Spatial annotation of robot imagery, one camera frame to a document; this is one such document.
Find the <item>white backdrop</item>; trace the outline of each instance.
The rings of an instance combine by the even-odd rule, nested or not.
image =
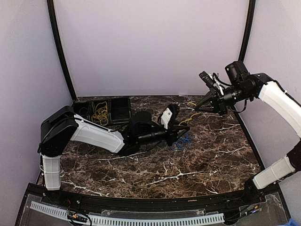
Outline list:
[[[195,95],[237,60],[248,0],[55,0],[77,96]]]

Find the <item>brown marble surface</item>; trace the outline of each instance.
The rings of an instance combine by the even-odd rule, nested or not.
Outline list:
[[[146,110],[153,120],[171,103],[182,121],[195,113],[188,102],[200,97],[131,97],[134,113]],[[95,98],[82,98],[91,101]],[[148,145],[121,157],[99,147],[69,142],[61,157],[65,191],[118,198],[183,198],[243,189],[260,171],[234,114],[201,113],[189,123],[194,140],[187,150]]]

